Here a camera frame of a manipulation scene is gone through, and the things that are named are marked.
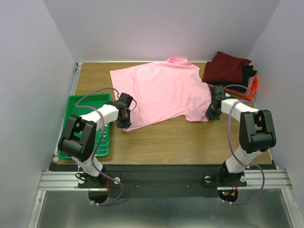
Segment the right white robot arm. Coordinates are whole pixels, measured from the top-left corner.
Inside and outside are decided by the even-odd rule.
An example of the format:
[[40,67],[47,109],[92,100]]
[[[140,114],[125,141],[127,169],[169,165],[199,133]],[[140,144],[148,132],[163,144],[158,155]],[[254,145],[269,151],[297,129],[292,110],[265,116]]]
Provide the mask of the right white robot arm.
[[[210,89],[211,103],[205,113],[208,120],[219,120],[228,114],[228,144],[231,157],[223,162],[219,174],[208,174],[206,184],[216,186],[245,182],[244,171],[261,153],[273,148],[276,134],[269,110],[258,110],[245,105],[225,93],[224,87],[214,85]],[[231,119],[239,122],[239,146],[234,151],[231,142]]]

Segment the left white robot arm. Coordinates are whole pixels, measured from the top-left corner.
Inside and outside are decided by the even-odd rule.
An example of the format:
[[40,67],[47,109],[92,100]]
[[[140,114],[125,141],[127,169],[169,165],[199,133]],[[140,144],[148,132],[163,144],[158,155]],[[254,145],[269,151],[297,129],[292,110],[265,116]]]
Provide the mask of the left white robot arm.
[[80,184],[88,183],[101,187],[108,183],[105,167],[95,154],[102,143],[107,124],[115,122],[116,127],[122,129],[132,125],[130,106],[133,101],[132,96],[121,93],[114,102],[107,102],[98,109],[85,105],[84,107],[92,109],[92,112],[81,116],[73,114],[67,118],[58,149],[83,169],[83,174],[76,174]]

